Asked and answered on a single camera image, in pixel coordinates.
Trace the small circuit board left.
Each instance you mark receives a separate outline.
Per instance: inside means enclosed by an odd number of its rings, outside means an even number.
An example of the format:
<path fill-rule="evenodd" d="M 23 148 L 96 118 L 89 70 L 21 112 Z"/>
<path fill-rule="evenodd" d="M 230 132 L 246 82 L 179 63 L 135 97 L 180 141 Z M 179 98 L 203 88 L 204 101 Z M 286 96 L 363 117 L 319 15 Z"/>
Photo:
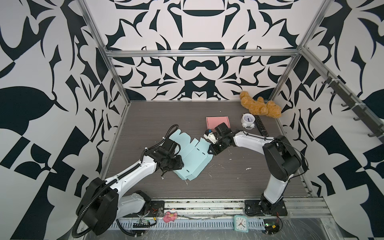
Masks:
<path fill-rule="evenodd" d="M 133 223 L 132 228 L 138 229 L 138 228 L 151 228 L 157 224 L 157 219 L 154 218 L 153 222 L 150 222 L 149 220 L 139 220 L 137 223 Z"/>

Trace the small circuit board right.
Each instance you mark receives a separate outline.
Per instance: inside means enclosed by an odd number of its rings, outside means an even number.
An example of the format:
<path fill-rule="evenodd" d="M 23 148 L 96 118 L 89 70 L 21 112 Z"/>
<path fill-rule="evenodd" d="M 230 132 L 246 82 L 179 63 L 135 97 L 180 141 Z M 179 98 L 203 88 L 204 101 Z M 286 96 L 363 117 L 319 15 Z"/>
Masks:
<path fill-rule="evenodd" d="M 283 228 L 283 223 L 280 218 L 265 219 L 264 220 L 265 229 L 262 231 L 266 235 L 275 235 L 280 232 Z"/>

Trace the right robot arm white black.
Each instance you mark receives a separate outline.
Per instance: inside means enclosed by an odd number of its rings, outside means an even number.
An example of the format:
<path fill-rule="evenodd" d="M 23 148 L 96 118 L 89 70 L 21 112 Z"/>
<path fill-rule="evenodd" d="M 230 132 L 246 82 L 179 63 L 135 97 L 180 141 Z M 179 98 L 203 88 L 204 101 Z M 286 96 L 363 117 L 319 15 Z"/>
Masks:
<path fill-rule="evenodd" d="M 283 200 L 289 180 L 303 164 L 297 150 L 284 136 L 269 139 L 245 131 L 232 131 L 221 123 L 214 131 L 206 130 L 204 138 L 211 143 L 208 153 L 214 156 L 229 147 L 246 148 L 265 156 L 271 176 L 260 202 L 264 208 L 271 209 Z"/>

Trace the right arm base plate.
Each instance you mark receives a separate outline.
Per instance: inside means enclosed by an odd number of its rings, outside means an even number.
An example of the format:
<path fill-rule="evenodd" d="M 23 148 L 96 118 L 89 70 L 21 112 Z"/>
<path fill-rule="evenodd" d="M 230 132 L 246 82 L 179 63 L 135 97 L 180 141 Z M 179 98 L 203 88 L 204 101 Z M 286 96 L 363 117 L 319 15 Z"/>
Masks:
<path fill-rule="evenodd" d="M 287 207 L 283 200 L 271 204 L 267 200 L 245 200 L 245 214 L 249 217 L 255 216 L 288 216 Z"/>

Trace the brown teddy bear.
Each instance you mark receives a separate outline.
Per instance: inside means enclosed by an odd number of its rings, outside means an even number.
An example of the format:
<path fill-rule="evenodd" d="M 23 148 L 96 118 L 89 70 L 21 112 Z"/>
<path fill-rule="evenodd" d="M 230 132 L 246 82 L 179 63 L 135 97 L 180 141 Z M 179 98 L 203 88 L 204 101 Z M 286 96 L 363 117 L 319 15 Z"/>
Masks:
<path fill-rule="evenodd" d="M 274 119 L 278 119 L 282 116 L 282 108 L 274 101 L 265 103 L 262 97 L 258 97 L 257 100 L 254 100 L 246 91 L 240 93 L 240 100 L 241 105 L 252 115 L 267 116 Z"/>

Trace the pink paper box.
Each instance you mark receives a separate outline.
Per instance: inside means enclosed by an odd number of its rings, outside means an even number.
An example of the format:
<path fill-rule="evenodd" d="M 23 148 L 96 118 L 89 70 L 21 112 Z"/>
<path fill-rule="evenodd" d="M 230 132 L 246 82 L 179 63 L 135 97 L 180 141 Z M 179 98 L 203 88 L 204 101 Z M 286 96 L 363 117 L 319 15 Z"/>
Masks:
<path fill-rule="evenodd" d="M 225 123 L 228 128 L 231 127 L 228 117 L 206 117 L 207 129 L 214 130 L 218 125 Z"/>

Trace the light blue paper box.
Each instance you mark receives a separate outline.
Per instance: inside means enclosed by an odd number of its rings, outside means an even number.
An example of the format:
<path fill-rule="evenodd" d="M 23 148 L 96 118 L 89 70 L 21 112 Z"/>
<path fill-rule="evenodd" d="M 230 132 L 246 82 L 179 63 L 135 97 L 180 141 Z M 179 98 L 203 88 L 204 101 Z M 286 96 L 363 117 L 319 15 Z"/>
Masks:
<path fill-rule="evenodd" d="M 213 158 L 213 155 L 208 153 L 211 144 L 203 138 L 192 140 L 187 133 L 182 133 L 181 130 L 176 130 L 170 136 L 170 139 L 181 146 L 179 155 L 184 163 L 181 170 L 175 170 L 174 172 L 183 181 L 194 180 Z"/>

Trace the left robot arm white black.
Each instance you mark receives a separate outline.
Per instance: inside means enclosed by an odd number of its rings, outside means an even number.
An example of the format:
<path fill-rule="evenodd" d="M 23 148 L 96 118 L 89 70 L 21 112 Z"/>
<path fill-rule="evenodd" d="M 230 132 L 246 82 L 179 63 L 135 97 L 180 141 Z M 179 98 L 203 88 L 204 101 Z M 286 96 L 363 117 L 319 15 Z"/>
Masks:
<path fill-rule="evenodd" d="M 86 193 L 76 210 L 77 219 L 72 228 L 72 237 L 80 238 L 89 232 L 103 234 L 119 218 L 146 212 L 151 199 L 141 191 L 127 200 L 122 197 L 145 177 L 161 170 L 180 170 L 184 167 L 179 155 L 180 144 L 165 138 L 160 143 L 143 150 L 140 159 L 113 177 L 96 178 L 86 188 Z"/>

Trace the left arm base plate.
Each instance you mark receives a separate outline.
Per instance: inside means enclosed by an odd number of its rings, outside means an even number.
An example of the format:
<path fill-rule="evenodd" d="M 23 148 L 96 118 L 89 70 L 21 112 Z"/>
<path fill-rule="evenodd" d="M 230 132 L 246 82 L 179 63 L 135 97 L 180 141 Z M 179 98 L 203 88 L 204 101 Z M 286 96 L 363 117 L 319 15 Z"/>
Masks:
<path fill-rule="evenodd" d="M 139 212 L 125 215 L 124 218 L 153 217 L 156 216 L 159 212 L 163 211 L 164 207 L 164 201 L 147 201 Z"/>

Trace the pink small toy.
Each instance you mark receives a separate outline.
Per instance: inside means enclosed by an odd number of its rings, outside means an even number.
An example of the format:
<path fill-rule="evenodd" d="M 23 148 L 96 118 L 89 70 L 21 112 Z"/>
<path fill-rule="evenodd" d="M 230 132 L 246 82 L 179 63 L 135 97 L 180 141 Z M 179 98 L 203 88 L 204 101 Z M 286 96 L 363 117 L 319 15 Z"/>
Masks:
<path fill-rule="evenodd" d="M 165 223 L 174 222 L 177 218 L 178 218 L 178 213 L 177 212 L 172 213 L 172 212 L 168 211 L 163 216 L 163 221 Z"/>

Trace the white alarm clock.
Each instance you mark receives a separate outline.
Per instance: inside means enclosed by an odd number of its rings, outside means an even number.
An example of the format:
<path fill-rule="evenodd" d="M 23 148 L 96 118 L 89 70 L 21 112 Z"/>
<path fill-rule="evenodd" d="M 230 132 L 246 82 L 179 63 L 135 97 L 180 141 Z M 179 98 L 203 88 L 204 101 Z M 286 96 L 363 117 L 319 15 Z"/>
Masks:
<path fill-rule="evenodd" d="M 241 118 L 241 124 L 242 124 L 242 127 L 247 129 L 247 130 L 251 130 L 255 127 L 255 116 L 252 115 L 252 114 L 243 114 L 242 115 L 242 118 Z"/>

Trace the small circuit board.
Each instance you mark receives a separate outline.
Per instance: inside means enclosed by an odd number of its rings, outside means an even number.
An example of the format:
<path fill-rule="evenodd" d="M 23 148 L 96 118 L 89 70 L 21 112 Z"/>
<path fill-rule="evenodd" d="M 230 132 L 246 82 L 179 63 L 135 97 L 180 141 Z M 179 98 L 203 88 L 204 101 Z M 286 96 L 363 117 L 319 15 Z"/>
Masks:
<path fill-rule="evenodd" d="M 265 229 L 262 231 L 266 235 L 275 235 L 280 232 L 283 228 L 283 223 L 280 218 L 265 219 L 264 220 Z"/>
<path fill-rule="evenodd" d="M 153 222 L 150 222 L 149 220 L 139 220 L 137 223 L 133 223 L 132 228 L 138 229 L 138 228 L 151 228 L 157 224 L 157 219 L 154 218 Z"/>

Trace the teal square clock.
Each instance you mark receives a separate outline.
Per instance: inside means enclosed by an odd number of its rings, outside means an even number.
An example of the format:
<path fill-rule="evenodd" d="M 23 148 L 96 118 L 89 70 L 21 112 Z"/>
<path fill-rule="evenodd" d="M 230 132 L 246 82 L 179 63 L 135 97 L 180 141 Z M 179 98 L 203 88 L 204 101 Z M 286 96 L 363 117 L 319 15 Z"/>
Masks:
<path fill-rule="evenodd" d="M 236 232 L 248 233 L 248 218 L 241 215 L 234 216 L 234 230 Z"/>

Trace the black remote control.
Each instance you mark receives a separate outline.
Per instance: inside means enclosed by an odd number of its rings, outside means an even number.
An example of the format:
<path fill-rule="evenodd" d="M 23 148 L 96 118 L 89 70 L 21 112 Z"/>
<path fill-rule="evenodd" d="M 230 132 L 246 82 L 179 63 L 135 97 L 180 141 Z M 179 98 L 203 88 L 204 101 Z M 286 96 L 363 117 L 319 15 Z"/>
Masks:
<path fill-rule="evenodd" d="M 268 131 L 265 128 L 261 118 L 259 116 L 257 116 L 257 115 L 255 115 L 254 117 L 255 117 L 254 124 L 257 127 L 257 129 L 259 130 L 261 136 L 268 137 L 269 136 Z"/>

